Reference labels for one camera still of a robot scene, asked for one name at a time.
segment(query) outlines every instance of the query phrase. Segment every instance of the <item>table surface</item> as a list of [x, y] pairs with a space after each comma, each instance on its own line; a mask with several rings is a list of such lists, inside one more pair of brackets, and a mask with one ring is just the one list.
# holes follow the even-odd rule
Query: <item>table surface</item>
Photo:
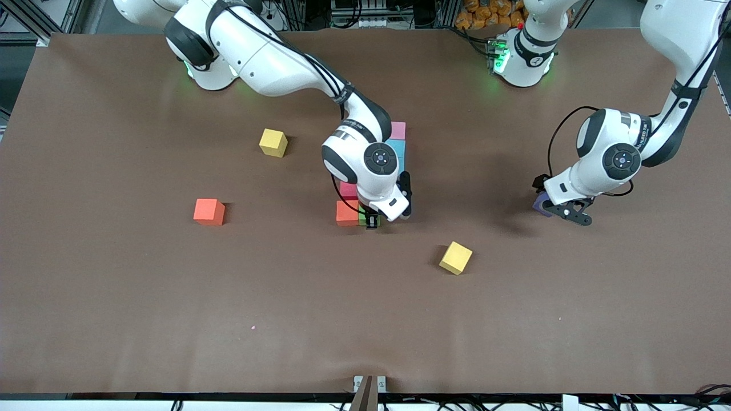
[[[652, 114], [636, 30], [569, 30], [513, 88], [446, 31], [288, 36], [407, 123], [414, 214], [337, 227], [324, 94], [195, 86], [160, 36], [37, 50], [0, 146], [0, 390], [690, 393], [731, 380], [731, 122], [711, 84], [673, 161], [578, 227], [531, 210], [579, 105]], [[588, 113], [557, 137], [557, 170]], [[261, 154], [283, 130], [283, 159]], [[226, 224], [192, 221], [198, 197]], [[457, 241], [460, 276], [437, 266]]]

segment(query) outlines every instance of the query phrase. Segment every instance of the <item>cube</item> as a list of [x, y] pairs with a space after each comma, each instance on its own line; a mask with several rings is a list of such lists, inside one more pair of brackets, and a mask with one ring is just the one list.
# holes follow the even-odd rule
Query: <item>cube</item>
[[355, 184], [346, 183], [345, 181], [340, 182], [340, 195], [346, 200], [357, 200], [358, 190]]
[[[365, 214], [366, 210], [363, 209], [362, 205], [359, 205], [358, 211], [360, 211], [360, 213], [358, 213], [358, 225], [361, 227], [365, 227], [366, 226], [366, 214]], [[381, 227], [381, 216], [376, 217], [376, 227]]]
[[335, 223], [340, 227], [354, 227], [358, 225], [358, 200], [347, 200], [352, 208], [342, 201], [338, 201], [335, 212]]
[[391, 121], [391, 137], [390, 140], [406, 139], [406, 123]]
[[259, 147], [264, 154], [273, 157], [284, 157], [284, 150], [287, 149], [287, 136], [277, 130], [264, 129]]
[[396, 156], [400, 159], [406, 158], [406, 141], [405, 140], [386, 140], [386, 144], [391, 146], [396, 152]]
[[226, 206], [215, 198], [199, 198], [195, 202], [193, 220], [200, 225], [223, 225]]
[[442, 261], [439, 262], [439, 267], [458, 276], [464, 271], [471, 256], [472, 250], [452, 241], [449, 248], [447, 248], [447, 252], [444, 253]]

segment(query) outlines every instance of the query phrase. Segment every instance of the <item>gray floor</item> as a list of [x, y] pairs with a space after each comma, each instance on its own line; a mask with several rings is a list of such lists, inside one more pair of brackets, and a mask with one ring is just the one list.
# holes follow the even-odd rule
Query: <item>gray floor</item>
[[[639, 27], [644, 4], [637, 0], [594, 0], [578, 24], [580, 29]], [[152, 34], [160, 30], [125, 20], [111, 0], [95, 0], [86, 21], [87, 33]], [[731, 38], [724, 41], [716, 73], [731, 94]], [[0, 47], [0, 107], [12, 111], [33, 57], [33, 47]]]

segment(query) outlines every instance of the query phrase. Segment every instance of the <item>orange foam piece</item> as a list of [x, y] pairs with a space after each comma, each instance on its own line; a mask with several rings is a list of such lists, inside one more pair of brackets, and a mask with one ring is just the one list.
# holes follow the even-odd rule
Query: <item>orange foam piece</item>
[[223, 225], [226, 206], [215, 198], [199, 198], [195, 202], [193, 220], [200, 225]]
[[355, 210], [352, 210], [345, 203], [338, 200], [335, 221], [340, 227], [352, 227], [359, 225], [358, 212], [356, 211], [358, 209], [358, 200], [348, 200], [348, 204], [355, 208]]

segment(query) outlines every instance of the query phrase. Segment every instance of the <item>pink cube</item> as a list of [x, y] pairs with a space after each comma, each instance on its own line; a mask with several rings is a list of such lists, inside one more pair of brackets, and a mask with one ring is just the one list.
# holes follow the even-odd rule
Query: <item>pink cube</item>
[[355, 184], [346, 183], [345, 181], [340, 182], [340, 195], [346, 200], [357, 200], [358, 190]]
[[391, 121], [391, 138], [394, 140], [406, 139], [406, 123]]

